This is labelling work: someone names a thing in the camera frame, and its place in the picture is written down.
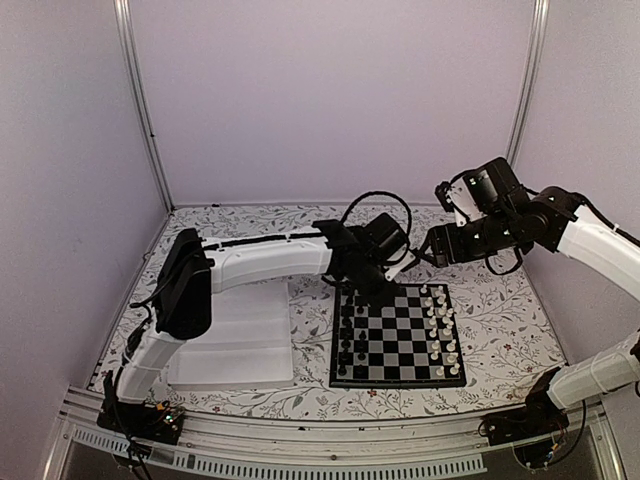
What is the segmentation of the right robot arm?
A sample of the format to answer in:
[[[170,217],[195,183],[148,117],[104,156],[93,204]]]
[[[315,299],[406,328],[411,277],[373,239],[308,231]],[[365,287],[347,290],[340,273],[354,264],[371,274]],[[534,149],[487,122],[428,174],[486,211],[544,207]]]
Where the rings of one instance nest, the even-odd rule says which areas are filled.
[[[451,223],[429,229],[417,254],[438,268],[488,262],[510,249],[516,260],[534,247],[580,263],[596,283],[580,299],[582,312],[602,313],[622,297],[639,298],[639,241],[606,218],[584,194],[559,186],[526,187],[509,162],[495,158],[435,188]],[[632,331],[573,365],[541,375],[517,415],[517,427],[537,436],[556,413],[639,381],[639,333]]]

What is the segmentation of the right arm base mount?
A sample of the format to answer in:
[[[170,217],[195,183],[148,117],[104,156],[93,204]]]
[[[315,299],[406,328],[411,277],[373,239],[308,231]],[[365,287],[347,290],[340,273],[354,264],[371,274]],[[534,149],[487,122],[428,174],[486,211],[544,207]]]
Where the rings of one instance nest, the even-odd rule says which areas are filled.
[[[545,440],[514,449],[516,460],[522,466],[541,469],[556,457],[568,426],[567,414],[555,407],[521,406],[483,416],[477,432],[490,446],[545,436]]]

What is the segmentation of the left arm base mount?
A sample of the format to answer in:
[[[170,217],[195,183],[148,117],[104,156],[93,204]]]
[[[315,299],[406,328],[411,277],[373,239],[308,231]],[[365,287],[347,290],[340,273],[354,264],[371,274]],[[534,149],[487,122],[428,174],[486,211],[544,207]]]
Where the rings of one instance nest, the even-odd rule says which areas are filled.
[[[182,434],[185,409],[164,401],[156,405],[103,402],[97,425],[133,438],[177,445]]]

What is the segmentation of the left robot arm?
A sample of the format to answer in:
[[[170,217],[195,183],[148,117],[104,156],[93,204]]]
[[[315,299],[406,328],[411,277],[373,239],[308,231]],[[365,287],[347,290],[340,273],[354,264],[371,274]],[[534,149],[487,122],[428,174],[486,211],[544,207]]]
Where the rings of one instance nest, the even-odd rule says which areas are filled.
[[[148,426],[142,404],[159,372],[186,342],[212,324],[211,297],[233,287],[293,275],[345,280],[361,295],[386,294],[390,268],[408,252],[407,233],[387,214],[365,226],[320,220],[284,233],[213,239],[182,230],[158,276],[153,293],[137,302],[146,318],[129,336],[117,371],[103,381],[114,400],[111,419],[128,434]]]

